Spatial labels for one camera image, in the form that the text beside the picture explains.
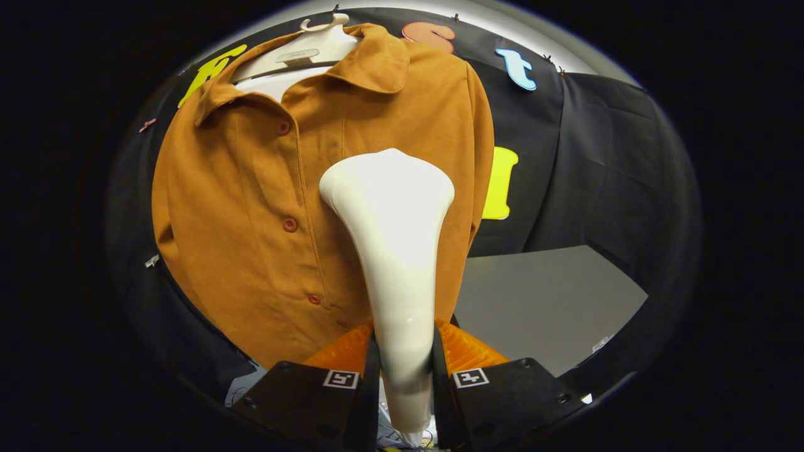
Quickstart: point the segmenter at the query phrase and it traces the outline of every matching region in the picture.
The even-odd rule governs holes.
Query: orange shirt
[[[154,172],[154,231],[168,269],[265,368],[301,362],[371,317],[355,246],[318,193],[327,168],[395,147],[449,176],[455,199],[436,276],[436,317],[445,321],[486,200],[494,133],[471,66],[378,25],[344,31],[363,40],[281,103],[230,79],[298,33],[245,52],[187,98]]]

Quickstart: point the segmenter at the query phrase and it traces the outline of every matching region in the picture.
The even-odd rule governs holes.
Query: red button
[[[277,129],[277,132],[280,135],[284,135],[287,134],[289,131],[290,131],[290,123],[285,120],[279,121],[279,128]]]
[[[298,228],[298,223],[296,223],[296,220],[294,218],[287,217],[284,220],[282,220],[282,227],[284,227],[287,232],[296,232],[296,228]]]

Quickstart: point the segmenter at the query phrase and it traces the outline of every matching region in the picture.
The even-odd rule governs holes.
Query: shirt collar
[[[385,27],[374,23],[344,27],[343,32],[355,37],[362,36],[363,39],[325,74],[369,91],[385,94],[401,91],[408,78],[410,60],[408,48],[400,39],[389,35]],[[241,64],[289,43],[301,33],[299,31],[255,46],[232,61],[217,77],[199,87],[202,94],[195,111],[195,125],[201,125],[221,105],[246,95],[231,82],[232,74]]]

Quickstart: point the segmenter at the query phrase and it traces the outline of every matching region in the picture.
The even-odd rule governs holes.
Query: blue letter
[[[525,74],[525,68],[533,69],[533,67],[530,63],[522,59],[519,52],[499,48],[497,49],[497,54],[502,55],[505,59],[505,67],[508,70],[508,75],[511,77],[511,80],[529,91],[536,89],[536,82],[527,78]]]

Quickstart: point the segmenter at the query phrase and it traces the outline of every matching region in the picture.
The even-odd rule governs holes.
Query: letter cutout
[[[494,147],[494,160],[491,162],[491,179],[486,205],[483,206],[484,220],[505,220],[511,213],[508,207],[508,187],[511,185],[511,170],[519,161],[519,156],[510,149]]]
[[[411,22],[402,27],[404,39],[416,43],[427,44],[438,50],[452,53],[455,50],[448,39],[455,39],[455,31],[445,25],[429,22]]]
[[[229,64],[229,57],[230,56],[238,56],[239,54],[243,53],[246,50],[246,45],[243,44],[237,48],[233,48],[232,50],[224,53],[223,55],[216,56],[212,60],[207,61],[204,63],[198,71],[198,74],[195,75],[195,79],[193,83],[190,84],[190,87],[187,89],[187,94],[182,97],[182,100],[178,102],[178,107],[181,108],[184,101],[187,100],[188,97],[198,89],[205,81],[210,80],[211,78],[216,77],[220,74],[221,71]]]
[[[530,70],[533,67],[522,59],[519,52],[504,48],[499,48],[496,52],[505,59],[505,67],[511,80],[528,91],[536,89],[536,82],[527,78],[527,74],[525,74],[525,69]]]

